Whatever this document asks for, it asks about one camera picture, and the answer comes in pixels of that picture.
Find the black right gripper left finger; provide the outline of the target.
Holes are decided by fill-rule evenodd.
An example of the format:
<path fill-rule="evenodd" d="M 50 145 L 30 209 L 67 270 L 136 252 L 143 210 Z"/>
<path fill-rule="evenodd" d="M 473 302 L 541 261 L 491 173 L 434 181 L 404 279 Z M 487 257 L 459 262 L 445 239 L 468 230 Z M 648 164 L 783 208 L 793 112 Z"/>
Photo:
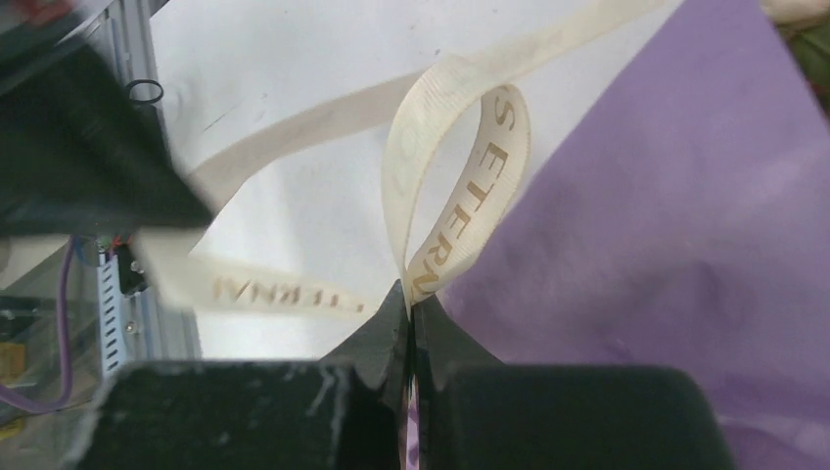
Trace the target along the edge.
<path fill-rule="evenodd" d="M 376 314 L 316 360 L 132 362 L 109 379 L 65 469 L 401 469 L 407 316 Z"/>

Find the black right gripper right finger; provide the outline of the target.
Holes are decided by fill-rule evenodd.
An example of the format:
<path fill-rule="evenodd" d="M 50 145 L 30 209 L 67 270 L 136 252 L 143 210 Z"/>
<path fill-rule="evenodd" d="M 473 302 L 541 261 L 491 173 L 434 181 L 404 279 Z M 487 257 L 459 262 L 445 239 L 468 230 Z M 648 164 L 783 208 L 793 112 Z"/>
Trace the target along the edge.
<path fill-rule="evenodd" d="M 731 469 L 698 386 L 670 368 L 506 364 L 436 299 L 412 311 L 424 469 Z"/>

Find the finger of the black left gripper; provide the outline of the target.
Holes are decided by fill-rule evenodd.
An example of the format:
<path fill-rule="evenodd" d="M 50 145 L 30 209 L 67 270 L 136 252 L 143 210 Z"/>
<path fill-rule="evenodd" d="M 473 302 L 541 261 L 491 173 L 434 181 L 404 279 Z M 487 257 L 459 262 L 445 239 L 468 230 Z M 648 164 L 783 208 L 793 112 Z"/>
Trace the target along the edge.
<path fill-rule="evenodd" d="M 98 234 L 142 227 L 204 228 L 213 215 L 173 168 L 168 221 L 130 206 L 152 148 L 110 66 L 69 31 L 74 13 L 1 35 L 1 232 Z"/>

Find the purple wrapping paper sheet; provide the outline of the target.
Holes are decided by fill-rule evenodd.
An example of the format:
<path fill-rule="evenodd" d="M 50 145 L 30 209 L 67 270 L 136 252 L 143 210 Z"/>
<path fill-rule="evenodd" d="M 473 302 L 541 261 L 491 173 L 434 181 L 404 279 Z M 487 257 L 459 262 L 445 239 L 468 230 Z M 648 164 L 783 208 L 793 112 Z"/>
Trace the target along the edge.
<path fill-rule="evenodd" d="M 829 129 L 754 1 L 686 1 L 441 297 L 521 362 L 677 367 L 743 469 L 829 465 Z"/>

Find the cream ribbon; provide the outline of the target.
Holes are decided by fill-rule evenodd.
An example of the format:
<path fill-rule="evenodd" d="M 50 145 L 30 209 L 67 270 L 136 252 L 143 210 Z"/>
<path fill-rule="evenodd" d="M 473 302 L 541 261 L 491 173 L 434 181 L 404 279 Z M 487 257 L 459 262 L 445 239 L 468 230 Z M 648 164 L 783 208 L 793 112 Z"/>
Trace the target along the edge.
<path fill-rule="evenodd" d="M 507 212 L 531 150 L 528 105 L 517 79 L 661 8 L 658 1 L 598 1 L 554 24 L 468 57 L 447 56 L 279 121 L 213 155 L 190 173 L 215 212 L 276 160 L 374 126 L 390 128 L 381 199 L 405 308 L 467 271 Z M 441 141 L 472 106 L 481 111 L 470 156 L 424 243 L 406 253 L 419 191 Z M 193 254 L 201 229 L 143 229 L 132 246 L 170 308 L 248 310 L 367 320 L 378 304 L 334 285 Z"/>

